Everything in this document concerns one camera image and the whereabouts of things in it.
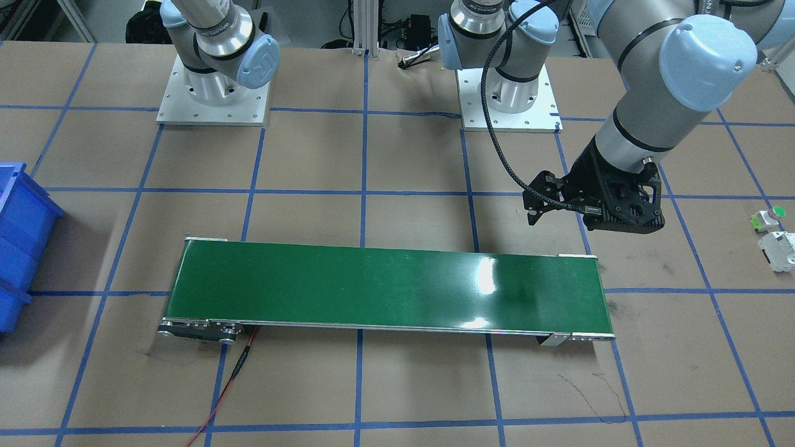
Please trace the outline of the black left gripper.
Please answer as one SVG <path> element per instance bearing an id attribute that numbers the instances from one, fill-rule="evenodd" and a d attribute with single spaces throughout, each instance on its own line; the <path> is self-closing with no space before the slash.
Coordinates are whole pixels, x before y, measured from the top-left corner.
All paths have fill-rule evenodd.
<path id="1" fill-rule="evenodd" d="M 566 180 L 551 171 L 540 171 L 522 193 L 528 225 L 534 226 L 547 212 L 571 211 L 571 206 L 561 205 L 564 187 L 566 201 L 586 210 L 584 223 L 590 231 L 648 234 L 665 226 L 655 161 L 643 164 L 639 173 L 617 169 L 604 159 L 592 138 Z"/>

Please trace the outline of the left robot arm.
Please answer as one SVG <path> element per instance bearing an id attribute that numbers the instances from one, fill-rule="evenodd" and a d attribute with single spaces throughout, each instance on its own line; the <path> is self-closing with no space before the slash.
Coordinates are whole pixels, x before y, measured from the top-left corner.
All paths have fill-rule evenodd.
<path id="1" fill-rule="evenodd" d="M 589 1 L 587 10 L 626 91 L 569 173 L 526 183 L 491 122 L 486 130 L 523 190 L 529 225 L 566 210 L 591 231 L 652 233 L 665 225 L 659 162 L 727 102 L 759 51 L 793 37 L 793 2 Z M 481 68 L 476 102 L 486 120 L 517 114 L 533 104 L 558 26 L 551 1 L 454 1 L 438 20 L 440 56 L 448 69 Z"/>

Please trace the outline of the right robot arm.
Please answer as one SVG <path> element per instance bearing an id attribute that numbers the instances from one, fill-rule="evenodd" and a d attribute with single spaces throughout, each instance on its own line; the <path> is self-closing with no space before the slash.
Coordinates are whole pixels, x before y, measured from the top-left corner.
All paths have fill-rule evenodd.
<path id="1" fill-rule="evenodd" d="M 270 82 L 281 48 L 232 1 L 163 1 L 161 20 L 185 68 L 221 73 L 247 89 Z"/>

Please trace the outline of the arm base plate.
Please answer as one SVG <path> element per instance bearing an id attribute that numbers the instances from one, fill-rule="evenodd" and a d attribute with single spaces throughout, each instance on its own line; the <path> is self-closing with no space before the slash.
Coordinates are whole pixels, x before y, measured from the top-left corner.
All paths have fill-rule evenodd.
<path id="1" fill-rule="evenodd" d="M 488 131 L 480 96 L 482 68 L 457 70 L 457 85 L 465 131 Z M 556 133 L 563 130 L 547 66 L 522 84 L 503 79 L 495 69 L 486 77 L 486 105 L 495 131 Z"/>
<path id="2" fill-rule="evenodd" d="M 156 122 L 163 125 L 266 125 L 270 87 L 248 89 L 221 73 L 194 73 L 177 56 Z"/>

